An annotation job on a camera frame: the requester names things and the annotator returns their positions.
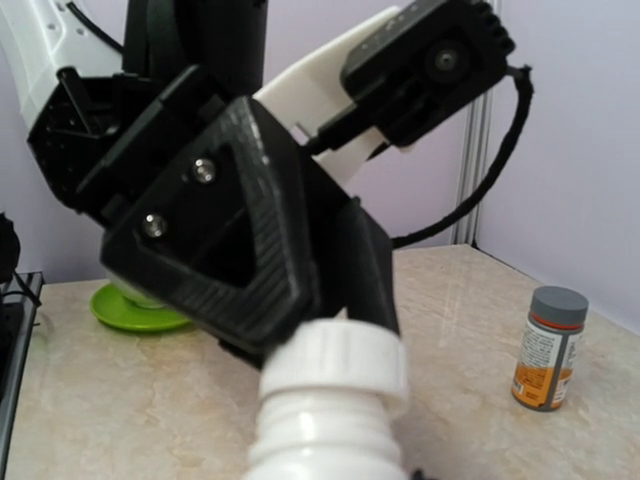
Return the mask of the orange pill bottle grey cap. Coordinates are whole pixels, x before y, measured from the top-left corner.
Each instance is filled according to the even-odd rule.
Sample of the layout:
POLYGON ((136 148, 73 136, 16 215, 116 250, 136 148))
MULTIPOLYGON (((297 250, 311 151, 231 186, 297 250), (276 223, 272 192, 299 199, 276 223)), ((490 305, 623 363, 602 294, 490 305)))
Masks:
POLYGON ((562 406, 588 310, 587 298, 574 290, 534 290, 511 385, 518 403, 544 412, 562 406))

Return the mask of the small white bottle cap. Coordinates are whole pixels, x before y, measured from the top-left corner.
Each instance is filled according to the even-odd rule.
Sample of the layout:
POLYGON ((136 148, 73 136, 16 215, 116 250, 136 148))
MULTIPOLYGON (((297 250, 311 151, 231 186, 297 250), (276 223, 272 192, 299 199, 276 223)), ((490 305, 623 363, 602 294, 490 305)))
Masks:
POLYGON ((305 323, 268 356, 259 394, 265 398, 302 389, 373 394, 390 414, 400 415, 409 403, 405 345, 390 330, 361 321, 305 323))

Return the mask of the red patterned round tin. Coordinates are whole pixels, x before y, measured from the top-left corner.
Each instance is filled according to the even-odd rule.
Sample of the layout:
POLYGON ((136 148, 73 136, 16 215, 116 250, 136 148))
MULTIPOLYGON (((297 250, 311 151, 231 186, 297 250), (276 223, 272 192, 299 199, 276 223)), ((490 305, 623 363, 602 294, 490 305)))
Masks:
POLYGON ((160 309, 164 307, 164 304, 160 301, 148 297, 140 291, 136 290, 128 282, 114 274, 113 272, 106 271, 109 282, 120 292, 120 294, 134 305, 145 309, 160 309))

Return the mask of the green plate left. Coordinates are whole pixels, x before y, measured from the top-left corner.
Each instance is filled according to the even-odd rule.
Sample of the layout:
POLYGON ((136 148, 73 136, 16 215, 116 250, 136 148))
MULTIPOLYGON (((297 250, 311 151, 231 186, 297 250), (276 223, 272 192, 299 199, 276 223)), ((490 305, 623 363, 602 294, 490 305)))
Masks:
POLYGON ((129 333, 163 333, 191 324, 188 318, 170 309, 138 306, 111 284, 102 286, 93 294, 89 308, 103 325, 129 333))

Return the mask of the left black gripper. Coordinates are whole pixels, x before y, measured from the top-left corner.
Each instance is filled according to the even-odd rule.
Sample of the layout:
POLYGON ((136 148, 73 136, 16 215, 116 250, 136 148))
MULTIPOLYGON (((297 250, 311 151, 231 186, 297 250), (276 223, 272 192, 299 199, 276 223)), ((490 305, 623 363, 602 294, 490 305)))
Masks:
POLYGON ((195 138, 229 98, 206 67, 186 68, 80 182, 74 210, 111 225, 169 165, 108 231, 102 261, 257 355, 318 313, 319 280, 300 150, 289 132, 244 97, 195 138))

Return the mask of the left aluminium frame post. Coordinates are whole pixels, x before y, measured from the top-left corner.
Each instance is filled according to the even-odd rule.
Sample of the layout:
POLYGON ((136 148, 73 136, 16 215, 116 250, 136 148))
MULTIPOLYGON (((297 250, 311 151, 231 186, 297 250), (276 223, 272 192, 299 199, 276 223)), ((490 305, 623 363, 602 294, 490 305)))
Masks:
MULTIPOLYGON (((484 94, 468 108, 462 166, 460 171, 458 202, 467 199, 483 180, 490 163, 488 143, 491 129, 493 94, 484 94)), ((476 237, 478 207, 457 222, 452 229, 454 244, 471 245, 476 237)))

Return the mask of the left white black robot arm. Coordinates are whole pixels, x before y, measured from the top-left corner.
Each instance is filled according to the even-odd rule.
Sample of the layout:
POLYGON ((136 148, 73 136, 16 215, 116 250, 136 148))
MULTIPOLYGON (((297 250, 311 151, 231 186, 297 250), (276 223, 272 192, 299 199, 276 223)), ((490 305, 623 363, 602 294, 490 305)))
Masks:
POLYGON ((348 312, 399 332, 386 232, 261 99, 265 1, 132 1, 115 44, 72 1, 5 1, 27 142, 106 269, 261 362, 348 312))

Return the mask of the small white pill bottle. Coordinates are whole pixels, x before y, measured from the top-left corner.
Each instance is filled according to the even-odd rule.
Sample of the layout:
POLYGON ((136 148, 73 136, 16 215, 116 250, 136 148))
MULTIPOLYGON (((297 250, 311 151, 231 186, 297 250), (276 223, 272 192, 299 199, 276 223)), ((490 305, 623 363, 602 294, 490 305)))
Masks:
POLYGON ((262 400, 245 479, 405 479, 391 417, 376 395, 299 390, 262 400))

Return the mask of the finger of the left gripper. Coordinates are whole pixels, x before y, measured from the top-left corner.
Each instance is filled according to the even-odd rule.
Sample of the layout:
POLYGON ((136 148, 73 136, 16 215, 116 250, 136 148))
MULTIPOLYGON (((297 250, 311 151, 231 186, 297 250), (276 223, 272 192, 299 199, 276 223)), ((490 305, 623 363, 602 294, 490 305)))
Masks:
POLYGON ((400 335, 394 297, 393 248, 386 231, 352 198, 345 213, 346 307, 351 319, 400 335))

